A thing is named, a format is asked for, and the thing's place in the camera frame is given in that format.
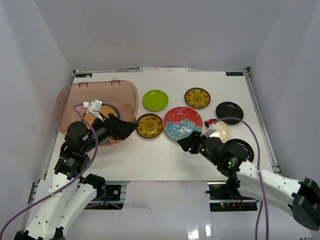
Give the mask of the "blue-green glazed plate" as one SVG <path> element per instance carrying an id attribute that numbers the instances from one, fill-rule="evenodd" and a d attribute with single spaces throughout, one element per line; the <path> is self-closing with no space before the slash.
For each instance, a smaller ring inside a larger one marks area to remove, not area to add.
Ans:
<path id="1" fill-rule="evenodd" d="M 103 103 L 102 105 L 107 105 L 107 106 L 114 108 L 117 111 L 117 118 L 120 119 L 120 112 L 118 111 L 118 109 L 115 106 L 113 106 L 111 104 L 107 104 L 107 103 Z"/>

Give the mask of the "orange woven bamboo plate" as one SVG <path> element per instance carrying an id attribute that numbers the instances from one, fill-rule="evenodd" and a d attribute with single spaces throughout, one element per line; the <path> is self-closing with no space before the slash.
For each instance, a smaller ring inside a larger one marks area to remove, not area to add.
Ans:
<path id="1" fill-rule="evenodd" d="M 108 105 L 102 105 L 100 108 L 100 113 L 107 118 L 109 117 L 108 114 L 113 114 L 116 117 L 118 116 L 117 111 Z M 85 113 L 83 116 L 90 124 L 92 124 L 96 119 L 96 117 L 90 113 Z"/>

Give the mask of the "red plate with teal flower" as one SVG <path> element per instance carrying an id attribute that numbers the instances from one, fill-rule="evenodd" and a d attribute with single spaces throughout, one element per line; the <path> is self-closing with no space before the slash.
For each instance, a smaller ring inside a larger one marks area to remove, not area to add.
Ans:
<path id="1" fill-rule="evenodd" d="M 175 141 L 190 136 L 193 131 L 202 132 L 204 126 L 200 114 L 185 106 L 170 109 L 162 123 L 165 133 Z"/>

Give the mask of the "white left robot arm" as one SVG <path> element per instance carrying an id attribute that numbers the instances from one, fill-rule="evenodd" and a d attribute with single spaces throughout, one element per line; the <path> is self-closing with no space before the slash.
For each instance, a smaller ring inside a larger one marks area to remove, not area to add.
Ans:
<path id="1" fill-rule="evenodd" d="M 112 113 L 71 123 L 61 146 L 47 196 L 32 222 L 16 233 L 16 240 L 63 240 L 72 223 L 92 200 L 105 196 L 106 180 L 90 173 L 82 177 L 93 162 L 91 150 L 111 137 L 125 140 L 139 125 L 118 119 Z"/>

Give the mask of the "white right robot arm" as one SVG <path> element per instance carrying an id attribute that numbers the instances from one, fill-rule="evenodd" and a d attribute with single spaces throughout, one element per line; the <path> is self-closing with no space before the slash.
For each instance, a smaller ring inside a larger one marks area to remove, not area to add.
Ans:
<path id="1" fill-rule="evenodd" d="M 237 143 L 223 143 L 194 131 L 177 142 L 185 152 L 201 154 L 227 177 L 226 195 L 262 201 L 289 215 L 305 228 L 320 229 L 320 187 L 312 179 L 303 181 L 258 169 L 248 160 L 248 151 Z"/>

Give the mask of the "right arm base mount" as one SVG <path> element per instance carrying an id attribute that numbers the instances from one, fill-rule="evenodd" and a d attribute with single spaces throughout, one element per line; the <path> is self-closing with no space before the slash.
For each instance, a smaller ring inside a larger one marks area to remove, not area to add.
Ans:
<path id="1" fill-rule="evenodd" d="M 229 190 L 223 181 L 208 182 L 206 193 L 211 212 L 252 212 L 257 211 L 258 201 Z"/>

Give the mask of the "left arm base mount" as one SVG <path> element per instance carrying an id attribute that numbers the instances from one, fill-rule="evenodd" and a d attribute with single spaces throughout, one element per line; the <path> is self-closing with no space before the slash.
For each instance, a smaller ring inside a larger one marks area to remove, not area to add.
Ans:
<path id="1" fill-rule="evenodd" d="M 87 204 L 86 210 L 121 210 L 126 199 L 127 186 L 106 184 L 97 196 Z"/>

